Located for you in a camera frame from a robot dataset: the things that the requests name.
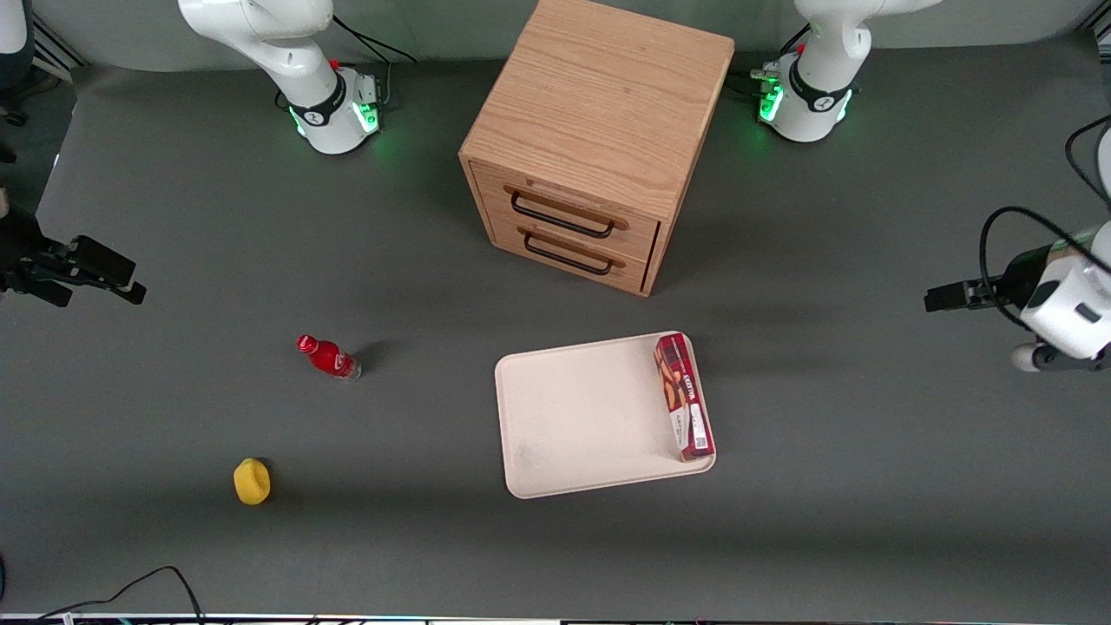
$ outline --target wooden cabinet top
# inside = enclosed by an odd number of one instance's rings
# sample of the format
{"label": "wooden cabinet top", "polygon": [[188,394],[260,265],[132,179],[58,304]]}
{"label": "wooden cabinet top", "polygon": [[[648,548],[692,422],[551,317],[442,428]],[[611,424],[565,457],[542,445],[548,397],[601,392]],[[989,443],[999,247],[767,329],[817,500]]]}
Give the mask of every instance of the wooden cabinet top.
{"label": "wooden cabinet top", "polygon": [[460,153],[670,220],[732,53],[718,34],[540,0]]}

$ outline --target yellow sponge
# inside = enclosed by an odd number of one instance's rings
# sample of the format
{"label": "yellow sponge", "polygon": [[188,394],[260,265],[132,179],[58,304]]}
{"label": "yellow sponge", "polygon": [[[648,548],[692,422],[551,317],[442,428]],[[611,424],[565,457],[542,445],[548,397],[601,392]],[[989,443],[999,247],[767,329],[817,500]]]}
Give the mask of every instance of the yellow sponge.
{"label": "yellow sponge", "polygon": [[239,463],[232,480],[236,483],[236,495],[248,506],[257,506],[270,495],[270,472],[254,458]]}

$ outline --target red bottle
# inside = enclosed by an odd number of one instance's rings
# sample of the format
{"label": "red bottle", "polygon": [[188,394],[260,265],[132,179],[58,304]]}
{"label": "red bottle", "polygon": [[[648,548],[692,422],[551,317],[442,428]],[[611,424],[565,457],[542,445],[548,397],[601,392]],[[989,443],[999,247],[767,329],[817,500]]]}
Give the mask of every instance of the red bottle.
{"label": "red bottle", "polygon": [[330,341],[317,341],[304,335],[297,340],[297,349],[309,355],[313,367],[340,382],[353,382],[362,375],[362,365]]}

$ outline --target white tray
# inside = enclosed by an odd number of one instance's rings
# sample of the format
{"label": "white tray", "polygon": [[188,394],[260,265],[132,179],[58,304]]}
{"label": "white tray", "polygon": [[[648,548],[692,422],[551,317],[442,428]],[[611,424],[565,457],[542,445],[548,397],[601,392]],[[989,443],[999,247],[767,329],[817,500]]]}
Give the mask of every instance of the white tray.
{"label": "white tray", "polygon": [[[652,354],[668,334],[502,359],[494,380],[509,492],[531,500],[709,471],[717,456],[679,456]],[[709,427],[701,381],[699,395]]]}

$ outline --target black metal handle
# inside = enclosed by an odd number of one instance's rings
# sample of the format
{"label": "black metal handle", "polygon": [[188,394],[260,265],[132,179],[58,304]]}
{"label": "black metal handle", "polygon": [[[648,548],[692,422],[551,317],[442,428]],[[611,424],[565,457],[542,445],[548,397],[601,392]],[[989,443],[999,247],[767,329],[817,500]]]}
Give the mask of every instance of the black metal handle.
{"label": "black metal handle", "polygon": [[563,264],[570,264],[571,266],[574,266],[575,269],[579,269],[581,271],[587,271],[588,273],[593,273],[595,275],[604,275],[604,274],[607,274],[607,273],[610,272],[610,269],[613,268],[613,261],[612,260],[610,260],[609,262],[605,263],[605,268],[604,269],[599,269],[597,266],[591,266],[590,264],[587,264],[584,262],[579,262],[578,260],[571,260],[570,258],[564,258],[564,256],[562,256],[562,255],[560,255],[560,254],[558,254],[556,252],[548,251],[546,249],[540,249],[540,248],[538,248],[536,245],[531,245],[531,244],[529,244],[529,240],[531,240],[531,239],[532,239],[532,232],[526,232],[524,233],[524,249],[531,251],[532,253],[536,253],[536,254],[539,254],[539,255],[543,255],[544,258],[550,258],[550,259],[552,259],[552,260],[554,260],[557,262],[562,262]]}
{"label": "black metal handle", "polygon": [[544,223],[551,223],[552,225],[559,225],[560,228],[567,228],[572,232],[578,232],[580,234],[585,234],[588,236],[593,236],[595,239],[604,239],[613,232],[613,220],[611,219],[609,224],[605,225],[604,230],[591,230],[590,228],[583,228],[578,223],[571,223],[570,221],[564,221],[558,216],[552,216],[550,214],[544,214],[543,212],[537,212],[536,210],[524,208],[523,205],[517,203],[517,200],[521,199],[521,191],[513,191],[513,196],[509,199],[509,203],[513,205],[513,210],[520,212],[526,216],[531,216],[533,219],[539,219]]}

